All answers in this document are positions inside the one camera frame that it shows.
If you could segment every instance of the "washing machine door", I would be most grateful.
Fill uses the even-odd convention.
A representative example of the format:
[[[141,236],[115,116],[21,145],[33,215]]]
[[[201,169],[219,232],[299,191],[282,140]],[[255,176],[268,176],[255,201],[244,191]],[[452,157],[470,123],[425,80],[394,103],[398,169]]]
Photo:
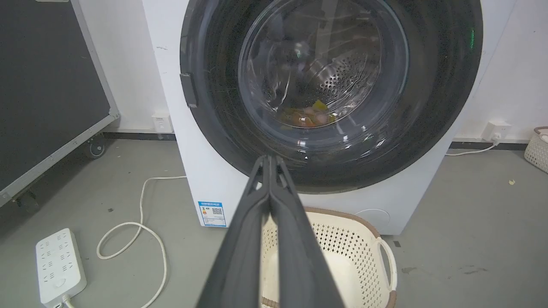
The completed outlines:
[[[447,132],[482,32],[479,0],[196,0],[181,82],[204,136],[244,174],[277,154],[301,192],[347,191]]]

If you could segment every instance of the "washing machine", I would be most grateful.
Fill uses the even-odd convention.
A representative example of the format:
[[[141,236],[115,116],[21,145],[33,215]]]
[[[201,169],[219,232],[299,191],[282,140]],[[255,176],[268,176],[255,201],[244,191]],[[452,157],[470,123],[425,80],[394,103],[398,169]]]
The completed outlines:
[[[143,3],[200,224],[229,225],[269,153],[305,206],[397,235],[515,0]]]

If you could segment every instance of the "green light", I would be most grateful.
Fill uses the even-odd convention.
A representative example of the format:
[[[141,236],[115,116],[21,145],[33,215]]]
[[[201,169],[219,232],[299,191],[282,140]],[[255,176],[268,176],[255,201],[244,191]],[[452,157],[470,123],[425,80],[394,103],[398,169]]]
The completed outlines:
[[[474,28],[472,28],[472,32],[470,33],[470,49],[474,49]]]

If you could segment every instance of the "white plastic basket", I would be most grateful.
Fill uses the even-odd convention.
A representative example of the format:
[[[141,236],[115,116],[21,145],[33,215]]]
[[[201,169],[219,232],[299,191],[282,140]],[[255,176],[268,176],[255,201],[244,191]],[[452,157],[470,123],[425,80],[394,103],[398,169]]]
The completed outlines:
[[[548,126],[537,127],[525,149],[525,159],[548,173]]]
[[[316,239],[346,308],[393,308],[397,267],[388,244],[377,230],[354,215],[306,208]],[[262,229],[262,307],[279,308],[277,226],[269,218]],[[390,266],[386,274],[381,246]]]

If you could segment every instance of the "electrical socket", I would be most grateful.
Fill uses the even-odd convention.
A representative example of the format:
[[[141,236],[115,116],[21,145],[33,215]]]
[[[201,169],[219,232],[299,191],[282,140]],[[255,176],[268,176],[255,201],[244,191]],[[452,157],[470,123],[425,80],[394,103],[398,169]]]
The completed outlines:
[[[36,244],[40,301],[48,308],[62,307],[62,296],[73,297],[86,284],[82,260],[72,231],[65,228]]]
[[[156,133],[171,134],[173,132],[169,113],[156,112],[152,115],[152,120]]]
[[[504,121],[489,121],[483,130],[481,138],[485,141],[493,141],[494,135],[498,134],[500,135],[499,140],[501,140],[506,138],[506,135],[508,135],[511,128],[512,125]]]

